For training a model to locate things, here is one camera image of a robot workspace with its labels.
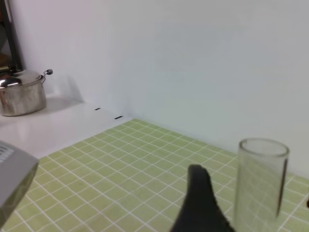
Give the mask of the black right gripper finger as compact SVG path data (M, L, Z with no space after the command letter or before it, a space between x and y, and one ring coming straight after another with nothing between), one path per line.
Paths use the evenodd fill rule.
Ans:
M201 165L188 167L187 191L172 232L233 232L216 200L211 176Z

